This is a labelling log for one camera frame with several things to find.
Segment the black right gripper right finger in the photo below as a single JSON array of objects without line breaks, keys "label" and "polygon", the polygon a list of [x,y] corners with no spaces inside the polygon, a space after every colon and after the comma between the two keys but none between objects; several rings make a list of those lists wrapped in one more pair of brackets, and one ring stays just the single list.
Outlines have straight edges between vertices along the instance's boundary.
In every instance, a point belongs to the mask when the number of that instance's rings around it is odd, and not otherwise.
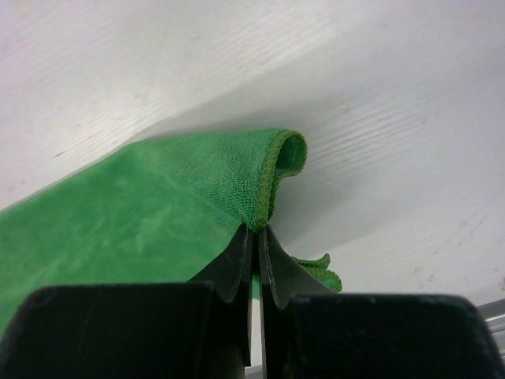
[{"label": "black right gripper right finger", "polygon": [[270,227],[258,233],[264,378],[318,377],[328,341],[323,314],[331,291],[281,247]]}]

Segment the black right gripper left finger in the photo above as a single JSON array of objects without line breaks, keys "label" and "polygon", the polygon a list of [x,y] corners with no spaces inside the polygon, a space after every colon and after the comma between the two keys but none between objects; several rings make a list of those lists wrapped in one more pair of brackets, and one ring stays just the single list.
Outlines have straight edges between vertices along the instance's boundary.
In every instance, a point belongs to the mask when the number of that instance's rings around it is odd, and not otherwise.
[{"label": "black right gripper left finger", "polygon": [[193,367],[246,367],[251,359],[253,233],[242,225],[188,283]]}]

